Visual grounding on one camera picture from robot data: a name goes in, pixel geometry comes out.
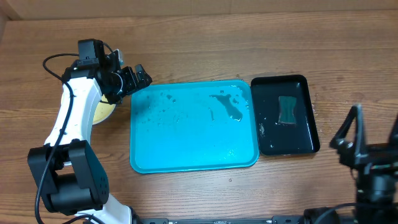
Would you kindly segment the blue plastic tray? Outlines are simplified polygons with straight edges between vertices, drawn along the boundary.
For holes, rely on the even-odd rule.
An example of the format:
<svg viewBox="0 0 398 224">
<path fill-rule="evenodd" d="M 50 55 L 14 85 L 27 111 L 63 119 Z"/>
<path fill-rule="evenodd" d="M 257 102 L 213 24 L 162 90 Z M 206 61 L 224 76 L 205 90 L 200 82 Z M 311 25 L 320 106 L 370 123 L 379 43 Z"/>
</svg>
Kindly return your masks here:
<svg viewBox="0 0 398 224">
<path fill-rule="evenodd" d="M 130 165 L 155 174 L 249 167 L 259 157 L 242 80 L 153 85 L 131 98 Z"/>
</svg>

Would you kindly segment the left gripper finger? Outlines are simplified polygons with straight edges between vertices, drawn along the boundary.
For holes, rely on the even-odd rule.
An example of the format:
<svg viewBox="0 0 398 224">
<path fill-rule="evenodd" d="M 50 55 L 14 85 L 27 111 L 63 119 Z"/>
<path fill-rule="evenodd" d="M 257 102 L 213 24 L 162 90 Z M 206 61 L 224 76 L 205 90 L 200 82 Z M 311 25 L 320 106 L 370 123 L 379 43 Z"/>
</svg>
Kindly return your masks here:
<svg viewBox="0 0 398 224">
<path fill-rule="evenodd" d="M 112 64 L 118 64 L 119 66 L 124 65 L 123 52 L 120 49 L 116 49 L 107 55 L 107 60 Z"/>
<path fill-rule="evenodd" d="M 137 89 L 141 90 L 147 88 L 152 83 L 152 78 L 145 71 L 144 67 L 141 64 L 136 65 L 135 69 L 137 77 Z"/>
</svg>

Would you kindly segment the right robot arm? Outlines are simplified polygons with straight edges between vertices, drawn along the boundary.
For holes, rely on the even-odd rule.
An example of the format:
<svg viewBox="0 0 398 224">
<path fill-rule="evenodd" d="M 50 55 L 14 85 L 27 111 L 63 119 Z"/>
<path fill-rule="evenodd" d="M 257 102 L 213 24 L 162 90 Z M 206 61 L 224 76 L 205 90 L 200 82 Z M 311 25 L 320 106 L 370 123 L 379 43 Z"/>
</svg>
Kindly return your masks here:
<svg viewBox="0 0 398 224">
<path fill-rule="evenodd" d="M 363 110 L 353 105 L 329 146 L 340 164 L 356 171 L 356 201 L 334 207 L 309 208 L 299 223 L 397 223 L 397 122 L 388 142 L 366 142 Z"/>
</svg>

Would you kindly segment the dark green sponge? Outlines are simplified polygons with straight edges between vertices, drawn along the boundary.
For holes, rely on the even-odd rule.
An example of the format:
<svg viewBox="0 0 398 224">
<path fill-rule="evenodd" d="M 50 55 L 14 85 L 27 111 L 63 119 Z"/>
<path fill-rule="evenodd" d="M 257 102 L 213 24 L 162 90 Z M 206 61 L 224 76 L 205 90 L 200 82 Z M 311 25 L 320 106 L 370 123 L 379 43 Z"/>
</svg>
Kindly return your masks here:
<svg viewBox="0 0 398 224">
<path fill-rule="evenodd" d="M 279 120 L 280 124 L 295 124 L 295 107 L 297 99 L 293 96 L 279 96 Z"/>
</svg>

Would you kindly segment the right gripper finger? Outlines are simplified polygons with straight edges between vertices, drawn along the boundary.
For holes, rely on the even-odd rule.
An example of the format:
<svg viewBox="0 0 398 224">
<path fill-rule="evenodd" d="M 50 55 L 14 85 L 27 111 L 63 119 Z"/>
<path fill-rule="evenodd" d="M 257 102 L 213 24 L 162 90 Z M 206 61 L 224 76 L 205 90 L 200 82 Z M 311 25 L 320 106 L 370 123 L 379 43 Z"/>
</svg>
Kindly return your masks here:
<svg viewBox="0 0 398 224">
<path fill-rule="evenodd" d="M 346 135 L 352 124 L 355 124 L 354 140 L 348 141 Z M 367 156 L 361 105 L 356 104 L 351 107 L 343 124 L 330 141 L 330 147 L 337 150 L 340 155 L 340 162 L 360 162 Z"/>
<path fill-rule="evenodd" d="M 398 142 L 398 116 L 396 116 L 394 124 L 392 125 L 388 143 L 397 144 L 397 142 Z"/>
</svg>

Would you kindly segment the black plastic tray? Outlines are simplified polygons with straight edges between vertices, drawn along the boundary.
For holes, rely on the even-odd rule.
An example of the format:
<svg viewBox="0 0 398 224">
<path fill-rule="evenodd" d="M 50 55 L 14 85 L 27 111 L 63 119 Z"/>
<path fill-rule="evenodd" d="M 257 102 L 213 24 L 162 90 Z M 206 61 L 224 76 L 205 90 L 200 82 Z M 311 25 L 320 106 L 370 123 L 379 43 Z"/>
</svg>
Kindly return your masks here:
<svg viewBox="0 0 398 224">
<path fill-rule="evenodd" d="M 261 154 L 312 154 L 320 150 L 308 83 L 303 75 L 254 78 L 251 94 Z M 295 124 L 278 123 L 279 96 L 297 99 Z"/>
</svg>

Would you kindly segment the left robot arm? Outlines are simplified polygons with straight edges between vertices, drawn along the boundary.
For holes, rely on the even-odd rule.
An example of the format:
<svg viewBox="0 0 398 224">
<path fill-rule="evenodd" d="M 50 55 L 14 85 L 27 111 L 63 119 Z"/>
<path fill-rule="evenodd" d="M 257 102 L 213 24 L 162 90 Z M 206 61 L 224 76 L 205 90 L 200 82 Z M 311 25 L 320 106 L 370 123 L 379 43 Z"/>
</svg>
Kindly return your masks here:
<svg viewBox="0 0 398 224">
<path fill-rule="evenodd" d="M 140 223 L 137 213 L 109 190 L 106 172 L 90 145 L 96 107 L 111 105 L 148 87 L 152 79 L 141 64 L 121 67 L 119 51 L 102 47 L 80 50 L 63 75 L 63 94 L 54 127 L 41 147 L 27 156 L 37 186 L 34 213 L 43 223 L 40 205 L 69 216 L 69 223 Z"/>
</svg>

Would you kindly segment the yellow plate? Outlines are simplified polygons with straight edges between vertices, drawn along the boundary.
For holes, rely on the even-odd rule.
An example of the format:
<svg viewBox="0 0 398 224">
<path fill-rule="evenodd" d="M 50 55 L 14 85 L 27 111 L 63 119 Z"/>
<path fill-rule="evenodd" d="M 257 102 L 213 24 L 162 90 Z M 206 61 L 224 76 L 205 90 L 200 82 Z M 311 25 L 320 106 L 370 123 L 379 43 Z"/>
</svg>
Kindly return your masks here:
<svg viewBox="0 0 398 224">
<path fill-rule="evenodd" d="M 61 107 L 58 112 L 55 126 L 62 127 L 70 106 L 70 98 L 73 99 L 72 110 L 69 115 L 67 127 L 80 127 L 91 129 L 93 124 L 98 124 L 108 118 L 116 105 L 110 105 L 97 91 L 74 91 L 73 96 L 65 91 L 62 96 Z"/>
</svg>

